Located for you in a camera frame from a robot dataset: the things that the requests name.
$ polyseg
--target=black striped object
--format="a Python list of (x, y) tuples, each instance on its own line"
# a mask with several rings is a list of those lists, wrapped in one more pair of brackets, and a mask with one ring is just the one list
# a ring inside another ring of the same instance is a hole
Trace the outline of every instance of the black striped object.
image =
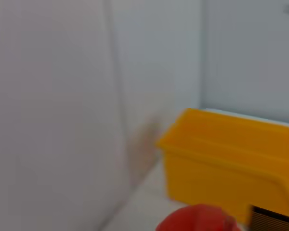
[(249, 230), (289, 231), (289, 217), (253, 206)]

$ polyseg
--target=cabinet door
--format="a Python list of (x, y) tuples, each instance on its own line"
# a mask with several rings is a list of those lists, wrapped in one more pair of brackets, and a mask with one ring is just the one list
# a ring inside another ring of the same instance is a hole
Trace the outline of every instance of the cabinet door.
[(204, 105), (289, 121), (289, 0), (208, 0)]

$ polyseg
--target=plastic bin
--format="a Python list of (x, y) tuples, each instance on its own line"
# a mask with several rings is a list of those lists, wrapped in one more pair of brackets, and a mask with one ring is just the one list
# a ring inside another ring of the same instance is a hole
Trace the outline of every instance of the plastic bin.
[(159, 146), (171, 199), (245, 224), (250, 205), (289, 216), (288, 127), (187, 109)]

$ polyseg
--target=white surface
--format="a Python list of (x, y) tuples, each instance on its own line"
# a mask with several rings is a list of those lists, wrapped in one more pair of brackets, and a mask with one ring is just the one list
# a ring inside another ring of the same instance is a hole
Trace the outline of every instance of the white surface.
[(129, 191), (102, 0), (0, 0), (0, 231), (92, 231)]
[(204, 106), (289, 122), (289, 0), (208, 0)]
[(199, 107), (200, 0), (112, 0), (129, 137)]
[[(216, 109), (211, 112), (229, 116), (287, 125), (287, 123), (241, 115)], [(167, 198), (163, 164), (160, 161), (146, 177), (142, 185), (126, 205), (113, 217), (103, 231), (154, 231), (156, 226), (171, 212), (184, 206)]]

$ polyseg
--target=red object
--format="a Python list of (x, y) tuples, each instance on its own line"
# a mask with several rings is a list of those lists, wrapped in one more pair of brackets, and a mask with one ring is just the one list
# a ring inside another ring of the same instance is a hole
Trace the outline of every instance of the red object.
[(193, 205), (166, 217), (156, 231), (240, 231), (236, 220), (221, 208)]

